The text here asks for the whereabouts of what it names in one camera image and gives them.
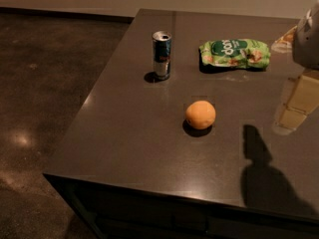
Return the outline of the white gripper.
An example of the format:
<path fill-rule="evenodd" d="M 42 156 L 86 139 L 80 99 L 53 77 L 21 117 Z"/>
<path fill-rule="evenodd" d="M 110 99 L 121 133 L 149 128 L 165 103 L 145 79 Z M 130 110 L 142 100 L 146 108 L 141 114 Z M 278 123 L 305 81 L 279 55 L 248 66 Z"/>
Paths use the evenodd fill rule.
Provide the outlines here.
<path fill-rule="evenodd" d="M 292 56 L 295 63 L 308 69 L 283 85 L 272 126 L 280 135 L 295 131 L 319 108 L 319 0 L 297 25 Z"/>

